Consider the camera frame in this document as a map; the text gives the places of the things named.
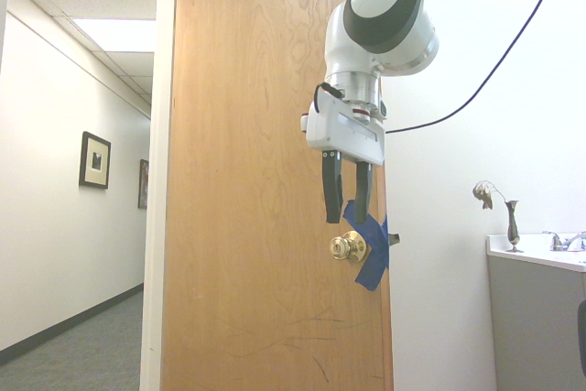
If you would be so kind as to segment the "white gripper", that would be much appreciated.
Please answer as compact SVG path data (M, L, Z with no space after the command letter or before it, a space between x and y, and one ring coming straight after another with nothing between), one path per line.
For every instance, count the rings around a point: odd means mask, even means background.
M373 165L385 161L385 130L381 122L358 118L353 108L339 98L341 92L320 83L313 102L300 118L309 147L322 152L322 185L326 222L339 223L342 216L342 157L356 163L354 219L362 224L369 213Z

